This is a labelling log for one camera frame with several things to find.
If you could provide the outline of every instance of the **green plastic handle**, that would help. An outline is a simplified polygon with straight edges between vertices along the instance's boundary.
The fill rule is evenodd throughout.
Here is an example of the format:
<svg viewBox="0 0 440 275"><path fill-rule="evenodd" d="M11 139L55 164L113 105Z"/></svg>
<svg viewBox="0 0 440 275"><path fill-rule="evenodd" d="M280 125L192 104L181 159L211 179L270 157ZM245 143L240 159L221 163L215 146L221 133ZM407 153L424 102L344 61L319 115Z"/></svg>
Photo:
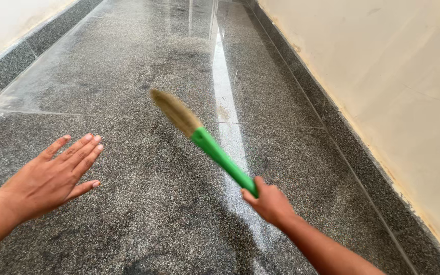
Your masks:
<svg viewBox="0 0 440 275"><path fill-rule="evenodd" d="M247 189L254 197L258 197L257 189L246 173L244 173L223 151L210 133L204 128L199 127L191 135L191 140L203 149L218 165L242 187Z"/></svg>

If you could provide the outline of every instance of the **polished floor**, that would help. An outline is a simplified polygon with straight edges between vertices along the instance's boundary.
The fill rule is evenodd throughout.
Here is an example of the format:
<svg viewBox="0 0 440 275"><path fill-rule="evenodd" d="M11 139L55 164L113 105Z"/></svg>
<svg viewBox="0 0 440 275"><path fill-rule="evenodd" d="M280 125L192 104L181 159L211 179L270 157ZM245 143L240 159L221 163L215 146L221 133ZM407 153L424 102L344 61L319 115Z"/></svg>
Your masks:
<svg viewBox="0 0 440 275"><path fill-rule="evenodd" d="M171 91L251 176L388 274L410 273L249 7L104 0L0 95L0 186L57 137L103 185L0 243L0 274L315 274L152 103Z"/></svg>

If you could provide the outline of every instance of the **finger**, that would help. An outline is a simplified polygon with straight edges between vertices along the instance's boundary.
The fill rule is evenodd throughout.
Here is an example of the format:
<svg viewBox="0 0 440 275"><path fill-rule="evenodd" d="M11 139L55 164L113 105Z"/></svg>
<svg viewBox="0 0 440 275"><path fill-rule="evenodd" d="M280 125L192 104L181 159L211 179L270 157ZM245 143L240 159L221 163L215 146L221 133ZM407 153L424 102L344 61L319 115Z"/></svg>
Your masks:
<svg viewBox="0 0 440 275"><path fill-rule="evenodd" d="M38 158L45 159L45 160L51 160L52 157L57 153L59 149L64 146L68 141L70 140L70 135L66 134L65 136L59 138L58 140L54 141L47 149L42 151Z"/></svg>
<svg viewBox="0 0 440 275"><path fill-rule="evenodd" d="M93 151L85 157L72 171L75 175L77 175L79 178L84 175L86 171L93 165L95 160L98 158L99 154L101 154L101 151L103 150L103 145L100 144L96 146Z"/></svg>
<svg viewBox="0 0 440 275"><path fill-rule="evenodd" d="M67 148L62 154L58 155L56 160L64 162L73 156L77 151L89 143L93 139L92 134L86 134L71 147Z"/></svg>
<svg viewBox="0 0 440 275"><path fill-rule="evenodd" d="M249 191L247 191L247 189L242 188L241 192L242 192L242 198L248 204L250 204L252 207L257 204L257 199L254 198L254 196L252 196L252 194Z"/></svg>
<svg viewBox="0 0 440 275"><path fill-rule="evenodd" d="M259 194L268 188L268 185L264 182L264 179L259 176L254 177L254 184L256 184L257 192Z"/></svg>
<svg viewBox="0 0 440 275"><path fill-rule="evenodd" d="M73 154L66 163L75 168L84 158L86 158L93 149L98 145L101 141L101 137L99 135L95 136L88 144L79 149L75 154Z"/></svg>
<svg viewBox="0 0 440 275"><path fill-rule="evenodd" d="M74 186L74 189L72 191L70 191L69 195L67 195L67 197L65 198L65 201L70 201L72 199L75 199L79 196L81 196L82 194L87 193L88 191L90 191L91 189L100 186L101 183L99 182L99 180L94 180L94 181L88 181L79 185Z"/></svg>

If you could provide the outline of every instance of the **white wall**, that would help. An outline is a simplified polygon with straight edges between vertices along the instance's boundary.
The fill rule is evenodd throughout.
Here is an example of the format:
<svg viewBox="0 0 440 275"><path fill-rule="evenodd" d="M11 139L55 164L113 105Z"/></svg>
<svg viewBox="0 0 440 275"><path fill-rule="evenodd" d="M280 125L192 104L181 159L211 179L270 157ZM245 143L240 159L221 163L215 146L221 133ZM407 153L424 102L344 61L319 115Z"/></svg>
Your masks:
<svg viewBox="0 0 440 275"><path fill-rule="evenodd" d="M440 241L440 0L259 0Z"/></svg>
<svg viewBox="0 0 440 275"><path fill-rule="evenodd" d="M74 0L0 0L0 53Z"/></svg>

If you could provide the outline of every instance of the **left hand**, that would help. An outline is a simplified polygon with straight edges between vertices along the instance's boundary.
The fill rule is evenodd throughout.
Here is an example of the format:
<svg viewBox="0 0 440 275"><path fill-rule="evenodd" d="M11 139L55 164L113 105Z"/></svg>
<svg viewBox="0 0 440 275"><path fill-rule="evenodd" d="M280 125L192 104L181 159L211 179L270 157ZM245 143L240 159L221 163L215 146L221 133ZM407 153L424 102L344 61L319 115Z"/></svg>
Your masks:
<svg viewBox="0 0 440 275"><path fill-rule="evenodd" d="M76 184L103 150L98 145L101 137L86 134L52 159L70 138L56 140L0 188L0 203L19 222L42 216L100 185L97 180Z"/></svg>

